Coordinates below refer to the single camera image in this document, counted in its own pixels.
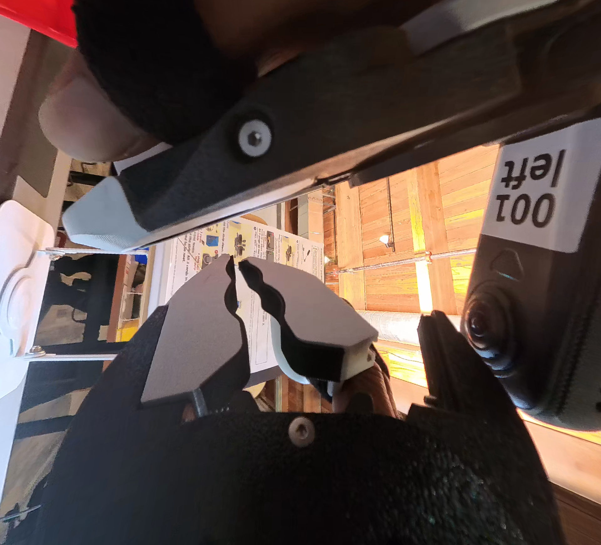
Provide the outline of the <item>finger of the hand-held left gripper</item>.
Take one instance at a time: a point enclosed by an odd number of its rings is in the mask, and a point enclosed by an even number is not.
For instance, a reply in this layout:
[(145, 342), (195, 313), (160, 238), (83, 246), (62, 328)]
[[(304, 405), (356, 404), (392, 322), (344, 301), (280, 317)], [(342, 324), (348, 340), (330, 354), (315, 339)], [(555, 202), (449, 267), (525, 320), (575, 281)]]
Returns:
[(154, 244), (136, 221), (118, 178), (107, 177), (62, 216), (69, 239), (104, 251), (132, 251)]

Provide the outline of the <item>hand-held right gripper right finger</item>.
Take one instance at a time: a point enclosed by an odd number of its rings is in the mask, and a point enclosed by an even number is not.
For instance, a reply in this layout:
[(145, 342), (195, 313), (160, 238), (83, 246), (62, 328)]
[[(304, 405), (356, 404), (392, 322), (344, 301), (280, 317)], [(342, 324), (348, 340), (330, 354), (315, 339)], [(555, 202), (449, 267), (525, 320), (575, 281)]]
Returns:
[(272, 349), (286, 376), (341, 386), (374, 365), (378, 331), (317, 277), (256, 257), (238, 267), (271, 316)]

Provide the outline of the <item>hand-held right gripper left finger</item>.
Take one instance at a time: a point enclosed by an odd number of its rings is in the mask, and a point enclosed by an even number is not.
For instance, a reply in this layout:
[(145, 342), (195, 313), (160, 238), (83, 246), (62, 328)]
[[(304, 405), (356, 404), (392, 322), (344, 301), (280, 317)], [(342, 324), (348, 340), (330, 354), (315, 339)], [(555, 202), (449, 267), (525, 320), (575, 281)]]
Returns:
[(222, 255), (171, 297), (142, 405), (230, 405), (249, 382), (248, 340), (237, 316), (236, 272)]

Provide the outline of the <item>person's right hand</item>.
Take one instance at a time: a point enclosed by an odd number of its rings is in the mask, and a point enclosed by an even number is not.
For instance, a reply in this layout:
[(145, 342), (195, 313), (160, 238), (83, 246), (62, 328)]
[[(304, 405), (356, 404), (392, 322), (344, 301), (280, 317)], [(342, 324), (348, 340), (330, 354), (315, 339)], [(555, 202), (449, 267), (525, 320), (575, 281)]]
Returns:
[(378, 357), (374, 365), (345, 381), (332, 399), (335, 414), (377, 414), (403, 420), (398, 411), (388, 367)]

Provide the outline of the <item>person's left hand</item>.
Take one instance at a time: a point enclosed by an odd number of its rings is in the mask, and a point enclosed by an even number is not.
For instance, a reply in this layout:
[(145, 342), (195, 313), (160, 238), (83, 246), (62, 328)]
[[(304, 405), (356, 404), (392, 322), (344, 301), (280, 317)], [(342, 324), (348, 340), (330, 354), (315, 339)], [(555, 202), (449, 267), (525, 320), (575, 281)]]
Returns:
[(117, 161), (211, 129), (260, 76), (440, 0), (73, 0), (78, 45), (40, 107), (72, 158)]

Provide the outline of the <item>instruction sheet on stand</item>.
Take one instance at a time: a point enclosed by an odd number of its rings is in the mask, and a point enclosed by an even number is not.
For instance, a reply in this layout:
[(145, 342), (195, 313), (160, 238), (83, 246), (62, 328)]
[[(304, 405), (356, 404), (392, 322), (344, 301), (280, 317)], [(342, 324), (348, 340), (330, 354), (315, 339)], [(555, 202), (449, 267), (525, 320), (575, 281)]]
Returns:
[[(55, 232), (51, 226), (15, 201), (1, 204), (1, 397), (14, 391), (23, 381), (40, 316), (43, 288), (48, 278), (50, 248)], [(162, 271), (169, 261), (170, 244), (158, 245), (149, 303), (152, 313), (161, 304)], [(251, 374), (253, 388), (278, 375), (275, 368)]]

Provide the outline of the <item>metal pipe with red clamps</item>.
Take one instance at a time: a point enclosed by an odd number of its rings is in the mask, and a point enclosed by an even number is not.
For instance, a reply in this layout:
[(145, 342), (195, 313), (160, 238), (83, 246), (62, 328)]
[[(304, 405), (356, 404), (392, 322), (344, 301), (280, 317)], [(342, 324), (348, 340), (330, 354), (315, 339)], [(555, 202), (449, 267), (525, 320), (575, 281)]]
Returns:
[(460, 257), (460, 256), (466, 256), (466, 255), (474, 255), (476, 252), (477, 252), (477, 248), (459, 249), (459, 250), (455, 250), (455, 251), (447, 251), (447, 252), (442, 252), (442, 253), (437, 253), (437, 254), (433, 254), (430, 251), (425, 251), (421, 255), (410, 257), (410, 258), (405, 258), (402, 260), (395, 260), (395, 261), (391, 261), (391, 262), (371, 264), (371, 265), (365, 265), (365, 266), (356, 266), (356, 267), (350, 267), (350, 268), (346, 268), (346, 269), (337, 269), (337, 270), (328, 271), (328, 272), (326, 272), (326, 274), (332, 275), (332, 276), (339, 276), (339, 275), (345, 274), (345, 273), (357, 273), (357, 272), (368, 271), (368, 270), (385, 269), (385, 268), (389, 268), (389, 267), (403, 266), (403, 265), (408, 265), (408, 264), (416, 264), (416, 263), (420, 263), (420, 262), (425, 262), (426, 264), (431, 264), (435, 260), (452, 258), (452, 257)]

